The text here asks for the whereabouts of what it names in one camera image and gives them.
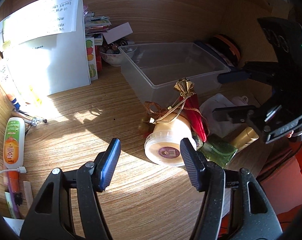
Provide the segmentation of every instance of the fruit sticker sheet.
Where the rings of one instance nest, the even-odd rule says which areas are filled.
[[[89,72],[91,81],[97,79],[97,67],[95,60],[94,38],[86,38],[86,53],[89,63]]]

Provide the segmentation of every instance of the jar lid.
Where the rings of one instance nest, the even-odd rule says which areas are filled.
[[[184,166],[180,153],[180,142],[184,136],[176,131],[161,130],[151,133],[144,144],[146,156],[152,162],[164,166]],[[196,149],[193,138],[188,138]]]

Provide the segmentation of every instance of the white cable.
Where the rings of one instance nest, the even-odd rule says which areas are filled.
[[[18,171],[20,173],[26,173],[26,169],[24,166],[18,167],[17,169],[3,170],[3,171],[0,171],[0,173],[7,172],[7,171]]]

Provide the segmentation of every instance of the pink sticky note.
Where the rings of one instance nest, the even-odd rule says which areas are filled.
[[[133,33],[133,31],[132,31],[129,23],[123,23],[118,27],[108,30],[107,33],[103,33],[103,36],[104,36],[107,44],[110,44],[110,43],[117,41],[118,39],[121,39],[124,36],[127,36],[131,33]]]

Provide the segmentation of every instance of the plastic storage box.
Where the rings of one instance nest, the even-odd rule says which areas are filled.
[[[220,73],[230,69],[194,43],[152,43],[119,47],[124,59],[121,73],[144,104],[156,102],[162,107],[174,103],[179,93],[173,89],[177,80],[188,78],[195,92],[218,89]],[[135,50],[130,58],[126,53]]]

